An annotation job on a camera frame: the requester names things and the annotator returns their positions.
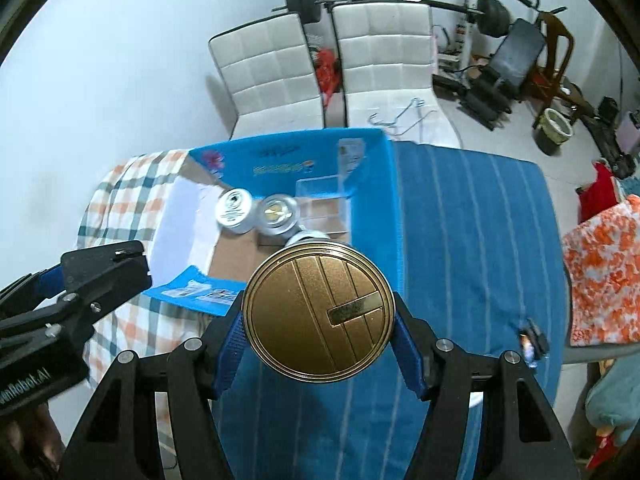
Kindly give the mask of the white jar portrait lid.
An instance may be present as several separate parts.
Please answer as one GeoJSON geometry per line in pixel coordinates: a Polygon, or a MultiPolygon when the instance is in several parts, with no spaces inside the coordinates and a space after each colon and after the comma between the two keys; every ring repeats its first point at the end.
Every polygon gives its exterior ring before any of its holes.
{"type": "Polygon", "coordinates": [[[241,235],[254,228],[255,208],[250,192],[245,188],[232,188],[218,197],[215,218],[223,229],[241,235]]]}

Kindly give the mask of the silver jar gold emblem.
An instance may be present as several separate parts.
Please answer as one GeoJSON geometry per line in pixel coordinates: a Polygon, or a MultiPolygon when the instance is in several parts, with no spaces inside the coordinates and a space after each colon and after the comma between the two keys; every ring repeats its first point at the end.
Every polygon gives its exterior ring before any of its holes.
{"type": "Polygon", "coordinates": [[[263,198],[256,207],[255,229],[263,236],[286,242],[299,230],[300,206],[286,194],[263,198]]]}

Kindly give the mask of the gold round tin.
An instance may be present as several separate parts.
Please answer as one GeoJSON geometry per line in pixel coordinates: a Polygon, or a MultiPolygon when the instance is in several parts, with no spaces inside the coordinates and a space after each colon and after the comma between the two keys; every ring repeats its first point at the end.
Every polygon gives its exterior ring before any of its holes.
{"type": "Polygon", "coordinates": [[[341,382],[371,366],[390,342],[395,313],[381,270],[330,240],[271,255],[242,298],[250,348],[279,374],[310,384],[341,382]]]}

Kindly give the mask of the white jar black label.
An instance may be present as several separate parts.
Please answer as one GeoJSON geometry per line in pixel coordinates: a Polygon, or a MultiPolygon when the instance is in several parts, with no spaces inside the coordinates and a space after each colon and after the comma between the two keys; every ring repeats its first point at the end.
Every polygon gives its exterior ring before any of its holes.
{"type": "Polygon", "coordinates": [[[285,243],[286,247],[295,244],[313,242],[314,240],[330,240],[328,234],[319,230],[300,230],[285,243]]]}

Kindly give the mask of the plaid checked cloth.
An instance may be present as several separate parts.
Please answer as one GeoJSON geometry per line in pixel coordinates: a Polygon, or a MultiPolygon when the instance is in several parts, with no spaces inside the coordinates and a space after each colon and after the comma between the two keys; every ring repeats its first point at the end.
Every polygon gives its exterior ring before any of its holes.
{"type": "MultiPolygon", "coordinates": [[[[223,189],[186,150],[134,157],[109,172],[80,222],[77,245],[127,240],[144,245],[154,285],[165,285],[189,266],[209,270],[220,229],[215,204],[223,189]]],[[[132,350],[154,356],[200,336],[212,318],[139,295],[96,323],[85,348],[88,383],[96,388],[116,356],[132,350]]]]}

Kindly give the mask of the teal pillow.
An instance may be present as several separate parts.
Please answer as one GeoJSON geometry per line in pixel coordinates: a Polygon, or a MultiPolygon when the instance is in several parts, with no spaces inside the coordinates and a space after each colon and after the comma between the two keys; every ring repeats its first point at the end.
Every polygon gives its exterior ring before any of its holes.
{"type": "Polygon", "coordinates": [[[616,448],[629,439],[639,420],[639,355],[615,360],[589,390],[586,419],[597,430],[612,429],[616,448]]]}

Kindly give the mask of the blue striped tablecloth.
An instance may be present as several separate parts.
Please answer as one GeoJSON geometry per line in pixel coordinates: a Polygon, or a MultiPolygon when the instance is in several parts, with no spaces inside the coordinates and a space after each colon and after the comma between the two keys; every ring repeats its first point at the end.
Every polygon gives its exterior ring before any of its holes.
{"type": "MultiPolygon", "coordinates": [[[[398,142],[407,259],[402,293],[434,333],[483,356],[518,350],[534,321],[550,353],[536,371],[558,390],[568,308],[546,180],[530,162],[398,142]]],[[[347,382],[293,382],[247,356],[216,414],[238,479],[400,479],[427,404],[385,353],[347,382]]]]}

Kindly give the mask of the orange white blanket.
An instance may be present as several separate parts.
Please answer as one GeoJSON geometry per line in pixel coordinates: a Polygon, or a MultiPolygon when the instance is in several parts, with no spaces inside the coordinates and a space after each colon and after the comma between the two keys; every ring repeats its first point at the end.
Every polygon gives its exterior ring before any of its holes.
{"type": "Polygon", "coordinates": [[[639,341],[639,197],[582,222],[562,239],[570,277],[570,344],[639,341]]]}

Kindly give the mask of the clear acrylic box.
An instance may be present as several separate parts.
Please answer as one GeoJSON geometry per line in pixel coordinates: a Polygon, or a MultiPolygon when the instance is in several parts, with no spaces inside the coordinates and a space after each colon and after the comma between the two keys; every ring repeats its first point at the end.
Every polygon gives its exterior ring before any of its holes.
{"type": "Polygon", "coordinates": [[[348,198],[337,174],[298,180],[295,198],[300,206],[300,224],[307,230],[333,237],[349,232],[348,198]]]}

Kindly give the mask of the red cloth on floor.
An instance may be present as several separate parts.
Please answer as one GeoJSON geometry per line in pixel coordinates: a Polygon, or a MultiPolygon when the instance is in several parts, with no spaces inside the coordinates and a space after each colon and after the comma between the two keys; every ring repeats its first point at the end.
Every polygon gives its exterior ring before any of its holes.
{"type": "Polygon", "coordinates": [[[578,196],[578,222],[582,223],[610,209],[623,200],[618,182],[608,163],[597,159],[592,163],[596,180],[576,188],[578,196]]]}

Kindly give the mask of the blue cardboard box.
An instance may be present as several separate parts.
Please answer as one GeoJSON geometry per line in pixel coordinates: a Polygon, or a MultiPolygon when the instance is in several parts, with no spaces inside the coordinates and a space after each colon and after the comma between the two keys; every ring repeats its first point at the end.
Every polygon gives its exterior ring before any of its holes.
{"type": "Polygon", "coordinates": [[[393,289],[404,281],[392,141],[378,129],[321,129],[250,136],[194,148],[169,188],[152,240],[146,296],[224,315],[258,266],[257,244],[217,222],[219,197],[244,188],[253,200],[287,195],[299,226],[344,240],[374,262],[393,289]]]}

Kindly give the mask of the left white padded chair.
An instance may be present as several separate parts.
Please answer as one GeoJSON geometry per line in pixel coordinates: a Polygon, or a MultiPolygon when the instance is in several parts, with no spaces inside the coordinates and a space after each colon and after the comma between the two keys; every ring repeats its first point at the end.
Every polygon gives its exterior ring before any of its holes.
{"type": "Polygon", "coordinates": [[[229,29],[210,38],[208,47],[234,108],[233,139],[326,125],[307,36],[297,14],[229,29]]]}

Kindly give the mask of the white padded chair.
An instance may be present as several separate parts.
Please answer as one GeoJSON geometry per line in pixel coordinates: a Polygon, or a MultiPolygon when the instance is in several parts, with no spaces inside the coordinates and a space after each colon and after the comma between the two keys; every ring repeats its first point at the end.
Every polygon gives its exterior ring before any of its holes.
{"type": "Polygon", "coordinates": [[[437,48],[432,11],[420,3],[346,3],[333,9],[346,124],[371,127],[368,117],[391,118],[415,96],[436,113],[396,141],[460,148],[434,92],[437,48]]]}
{"type": "Polygon", "coordinates": [[[210,38],[208,47],[234,108],[233,139],[326,125],[307,36],[297,14],[229,29],[210,38]]]}

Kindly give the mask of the green waste bin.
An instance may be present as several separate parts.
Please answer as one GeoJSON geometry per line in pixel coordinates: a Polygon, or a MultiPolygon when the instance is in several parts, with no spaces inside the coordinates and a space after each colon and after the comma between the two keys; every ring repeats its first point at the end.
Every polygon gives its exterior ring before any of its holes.
{"type": "Polygon", "coordinates": [[[535,122],[534,141],[546,155],[556,154],[573,136],[573,126],[554,108],[545,108],[535,122]]]}

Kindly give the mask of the red bag between chairs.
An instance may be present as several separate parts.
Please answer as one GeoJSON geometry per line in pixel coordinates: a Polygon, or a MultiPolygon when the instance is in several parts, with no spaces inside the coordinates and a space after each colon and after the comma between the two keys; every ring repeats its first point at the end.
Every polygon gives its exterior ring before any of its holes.
{"type": "Polygon", "coordinates": [[[322,96],[323,107],[327,108],[332,96],[340,90],[340,60],[331,49],[320,49],[314,60],[314,69],[322,96]]]}

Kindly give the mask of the black weight bench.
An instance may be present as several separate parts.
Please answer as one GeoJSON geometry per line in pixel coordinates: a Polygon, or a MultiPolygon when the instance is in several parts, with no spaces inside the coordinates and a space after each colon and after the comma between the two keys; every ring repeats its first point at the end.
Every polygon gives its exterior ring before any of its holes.
{"type": "Polygon", "coordinates": [[[492,130],[503,114],[511,114],[511,102],[520,98],[528,73],[544,50],[546,40],[532,23],[518,18],[510,32],[468,84],[434,75],[433,86],[456,94],[462,108],[492,130]]]}

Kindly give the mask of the barbell with black weights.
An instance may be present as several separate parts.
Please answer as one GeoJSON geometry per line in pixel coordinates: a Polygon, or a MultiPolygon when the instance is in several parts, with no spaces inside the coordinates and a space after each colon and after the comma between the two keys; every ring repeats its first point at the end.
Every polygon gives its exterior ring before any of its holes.
{"type": "Polygon", "coordinates": [[[273,8],[272,12],[294,12],[303,24],[314,24],[320,22],[322,8],[332,11],[337,4],[346,3],[425,4],[433,9],[464,14],[467,18],[472,18],[478,31],[492,38],[506,36],[511,26],[511,14],[499,0],[477,0],[475,8],[438,0],[285,0],[284,6],[273,8]]]}

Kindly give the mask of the brown wooden chair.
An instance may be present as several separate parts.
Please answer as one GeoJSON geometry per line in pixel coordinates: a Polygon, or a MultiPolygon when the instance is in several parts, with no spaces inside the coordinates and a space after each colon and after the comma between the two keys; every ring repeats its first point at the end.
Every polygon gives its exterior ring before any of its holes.
{"type": "Polygon", "coordinates": [[[546,64],[544,66],[535,64],[527,78],[528,95],[541,102],[541,108],[534,120],[533,128],[538,127],[544,111],[551,107],[555,98],[563,101],[572,110],[570,113],[571,125],[583,117],[593,118],[596,116],[596,112],[582,95],[582,90],[569,82],[568,93],[563,91],[565,73],[575,47],[573,35],[563,22],[551,12],[540,12],[535,25],[546,40],[544,47],[546,64]]]}

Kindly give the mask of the right white padded chair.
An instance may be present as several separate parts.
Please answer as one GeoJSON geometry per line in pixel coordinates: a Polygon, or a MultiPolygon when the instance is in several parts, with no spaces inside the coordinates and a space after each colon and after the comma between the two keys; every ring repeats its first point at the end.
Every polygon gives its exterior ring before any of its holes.
{"type": "Polygon", "coordinates": [[[436,113],[396,141],[460,148],[434,92],[437,48],[432,11],[420,3],[346,3],[333,9],[346,124],[371,127],[368,117],[391,118],[415,96],[436,113]]]}

